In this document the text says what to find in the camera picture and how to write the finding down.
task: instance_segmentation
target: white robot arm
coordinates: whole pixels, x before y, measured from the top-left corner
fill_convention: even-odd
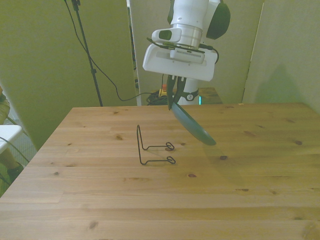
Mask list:
[[[171,28],[156,30],[146,51],[146,71],[211,81],[218,55],[205,46],[228,29],[230,12],[220,0],[171,0]]]
[[[168,75],[169,110],[173,109],[186,129],[208,145],[216,142],[179,105],[199,104],[198,81],[212,80],[215,63],[219,59],[218,52],[206,45],[205,40],[215,40],[225,34],[230,17],[229,8],[223,0],[171,0],[170,28],[156,30],[152,39],[148,38],[152,44],[143,61],[146,71]],[[173,96],[176,81],[177,92]]]

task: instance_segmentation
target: cable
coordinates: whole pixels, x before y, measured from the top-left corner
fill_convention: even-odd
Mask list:
[[[163,84],[164,84],[164,74],[162,74],[162,81],[161,81],[161,92],[163,89]],[[147,99],[146,101],[148,102],[148,106],[159,106],[159,105],[167,105],[168,104],[168,99],[167,96],[161,96],[159,97],[159,92],[160,91],[156,91],[154,93],[152,93]]]
[[[30,163],[30,161],[25,157],[25,155],[22,154],[22,152],[19,151],[18,148],[16,148],[15,145],[13,145],[11,142],[9,142],[8,140],[4,139],[3,137],[0,136],[0,139],[4,140],[7,144],[9,144],[10,146],[12,146],[23,158],[24,160],[26,160],[28,163]]]
[[[74,21],[74,18],[72,17],[72,14],[71,14],[70,8],[69,8],[69,6],[68,6],[67,0],[64,0],[64,2],[65,2],[65,5],[66,5],[66,7],[67,7],[67,9],[68,9],[69,15],[70,15],[70,17],[71,17],[71,21],[72,21],[72,24],[73,24],[73,28],[74,28],[74,32],[75,32],[76,38],[77,38],[78,41],[80,42],[80,44],[81,44],[82,48],[84,49],[84,51],[88,54],[85,46],[83,45],[82,41],[80,40],[80,38],[79,38],[79,36],[78,36],[78,32],[77,32],[77,28],[76,28],[76,25],[75,25],[75,21]],[[113,86],[115,87],[116,95],[117,95],[117,97],[120,99],[120,101],[126,102],[126,101],[129,101],[129,100],[135,99],[136,97],[138,97],[138,96],[140,96],[140,95],[142,95],[142,94],[152,94],[151,92],[143,92],[143,93],[140,93],[139,95],[136,95],[136,96],[131,97],[131,98],[129,98],[129,99],[122,99],[122,98],[119,96],[119,92],[118,92],[118,87],[117,87],[117,85],[110,79],[110,77],[108,77],[107,74],[105,74],[105,73],[101,70],[101,68],[95,63],[95,61],[92,59],[91,56],[90,56],[90,59],[91,59],[91,61],[93,62],[93,64],[96,66],[96,68],[97,68],[104,76],[106,76],[106,78],[108,78],[109,81],[113,84]]]

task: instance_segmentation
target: table surface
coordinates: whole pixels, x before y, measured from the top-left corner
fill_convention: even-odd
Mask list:
[[[74,108],[0,198],[1,240],[318,240],[320,116],[302,103]],[[142,152],[143,142],[163,148]]]
[[[0,137],[13,143],[23,133],[22,127],[18,125],[0,125]],[[0,139],[0,154],[8,148],[9,144]]]

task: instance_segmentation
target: black wire stand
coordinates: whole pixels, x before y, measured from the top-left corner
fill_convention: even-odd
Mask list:
[[[147,148],[144,148],[144,143],[142,141],[142,135],[141,135],[141,129],[140,129],[140,126],[137,125],[136,126],[136,140],[137,140],[137,143],[138,143],[139,159],[140,159],[140,163],[142,165],[147,165],[147,163],[149,163],[149,162],[168,162],[168,163],[171,163],[171,164],[175,164],[176,163],[176,160],[172,156],[167,156],[166,160],[148,160],[145,163],[143,163],[142,160],[141,160],[139,136],[140,136],[140,141],[141,141],[141,147],[145,151],[148,150],[149,148],[168,148],[170,151],[173,151],[175,149],[175,146],[171,142],[166,142],[165,145],[163,145],[163,146],[148,146]]]

